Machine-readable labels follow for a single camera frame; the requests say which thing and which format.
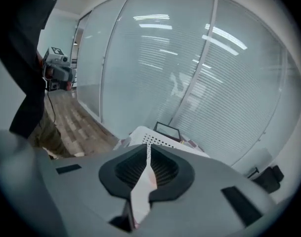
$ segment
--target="black cable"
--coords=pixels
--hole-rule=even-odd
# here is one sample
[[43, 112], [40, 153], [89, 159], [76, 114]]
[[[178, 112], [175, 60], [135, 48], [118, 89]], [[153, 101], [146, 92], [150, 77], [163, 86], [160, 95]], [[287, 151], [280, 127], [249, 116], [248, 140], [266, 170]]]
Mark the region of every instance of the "black cable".
[[51, 108], [52, 108], [53, 116], [54, 116], [54, 118], [53, 118], [53, 123], [55, 124], [55, 121], [56, 121], [56, 113], [55, 113], [55, 110], [53, 109], [53, 105], [52, 105], [51, 99], [50, 99], [50, 97], [49, 97], [49, 91], [47, 91], [47, 97], [48, 97], [48, 99], [49, 99], [49, 101], [50, 101], [50, 104], [51, 104]]

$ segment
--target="gray surface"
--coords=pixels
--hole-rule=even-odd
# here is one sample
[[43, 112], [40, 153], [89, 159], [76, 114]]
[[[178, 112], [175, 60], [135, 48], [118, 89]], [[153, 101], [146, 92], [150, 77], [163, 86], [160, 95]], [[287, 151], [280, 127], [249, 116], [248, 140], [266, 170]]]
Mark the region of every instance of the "gray surface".
[[137, 146], [110, 151], [106, 154], [54, 160], [53, 165], [57, 168], [75, 163], [79, 164], [82, 167], [81, 169], [58, 175], [58, 178], [68, 186], [72, 194], [79, 198], [85, 206], [105, 221], [110, 221], [122, 214], [126, 200], [109, 195], [99, 180], [100, 167], [105, 162], [135, 147]]
[[[7, 198], [20, 215], [42, 232], [61, 230], [63, 233], [65, 229], [68, 236], [75, 237], [129, 236], [108, 224], [111, 218], [121, 214], [125, 200], [106, 192], [99, 182], [98, 171], [103, 163], [134, 147], [82, 158], [50, 160], [46, 151], [39, 149], [33, 154], [24, 139], [2, 132], [0, 162], [6, 164], [0, 165], [0, 184], [6, 188], [3, 190]], [[148, 216], [130, 236], [257, 235], [274, 218], [265, 215], [244, 230], [241, 219], [220, 191], [231, 186], [236, 186], [263, 214], [271, 211], [276, 218], [284, 209], [276, 207], [264, 190], [229, 166], [217, 160], [164, 148], [193, 166], [195, 181], [177, 200], [153, 203]], [[61, 175], [55, 170], [75, 163], [82, 168]]]
[[[37, 153], [44, 182], [60, 211], [69, 236], [128, 236], [127, 233], [110, 226], [99, 214], [86, 206], [84, 201], [74, 194], [74, 190], [68, 185], [69, 183], [65, 183], [64, 180], [60, 178], [62, 175], [58, 175], [56, 172], [52, 164], [53, 162], [56, 163], [56, 161], [51, 161], [45, 151]], [[77, 163], [79, 163], [80, 159], [81, 158], [74, 158], [70, 160], [76, 160]], [[87, 190], [87, 192], [98, 200], [99, 193], [95, 194], [90, 190]], [[101, 204], [110, 206], [109, 204], [106, 204], [105, 201], [101, 201]]]
[[154, 203], [133, 236], [216, 237], [243, 229], [242, 221], [220, 191], [226, 187], [236, 186], [262, 213], [275, 206], [264, 190], [220, 161], [164, 148], [193, 166], [195, 181], [176, 201]]
[[[89, 212], [102, 218], [101, 225], [98, 227], [99, 233], [106, 231], [104, 227], [110, 231], [115, 229], [108, 225], [107, 221], [120, 215], [125, 201], [112, 197], [106, 192], [99, 182], [98, 171], [103, 163], [125, 153], [130, 148], [133, 147], [102, 155], [52, 161], [55, 168], [74, 163], [82, 167], [76, 171], [56, 175], [55, 179], [59, 179], [60, 185], [54, 189], [59, 192], [63, 190], [69, 196], [72, 194], [78, 200], [76, 206], [86, 207], [87, 210], [90, 209]], [[220, 191], [226, 187], [236, 186], [263, 214], [275, 206], [264, 190], [229, 166], [217, 160], [177, 149], [165, 149], [183, 157], [193, 166], [195, 181], [179, 199], [153, 203], [149, 215], [131, 234], [132, 236], [184, 237], [189, 233], [191, 236], [226, 236], [244, 229], [241, 219]]]

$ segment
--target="pants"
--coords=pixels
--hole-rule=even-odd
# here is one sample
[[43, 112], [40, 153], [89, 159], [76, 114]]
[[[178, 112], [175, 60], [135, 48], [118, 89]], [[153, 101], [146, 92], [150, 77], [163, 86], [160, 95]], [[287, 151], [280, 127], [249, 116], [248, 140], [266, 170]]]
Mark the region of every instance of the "pants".
[[51, 121], [46, 109], [44, 109], [42, 119], [28, 137], [28, 142], [32, 147], [46, 148], [59, 157], [73, 157], [63, 144], [60, 132]]

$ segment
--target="black jacket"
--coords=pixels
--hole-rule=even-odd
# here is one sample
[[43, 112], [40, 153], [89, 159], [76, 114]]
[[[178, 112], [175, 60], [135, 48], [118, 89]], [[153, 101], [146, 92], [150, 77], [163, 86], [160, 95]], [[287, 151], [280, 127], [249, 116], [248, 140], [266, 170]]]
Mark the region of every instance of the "black jacket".
[[56, 0], [3, 1], [4, 4], [0, 4], [0, 59], [26, 94], [10, 131], [27, 138], [44, 111], [45, 81], [37, 61], [37, 46], [41, 29]]

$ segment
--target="camera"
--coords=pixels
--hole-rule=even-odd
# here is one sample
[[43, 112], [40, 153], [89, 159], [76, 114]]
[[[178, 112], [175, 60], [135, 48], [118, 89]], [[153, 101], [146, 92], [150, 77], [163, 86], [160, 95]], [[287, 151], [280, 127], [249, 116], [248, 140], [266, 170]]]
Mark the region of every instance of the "camera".
[[70, 68], [68, 56], [57, 47], [49, 47], [43, 58], [43, 78], [46, 90], [70, 90], [75, 81], [76, 70]]

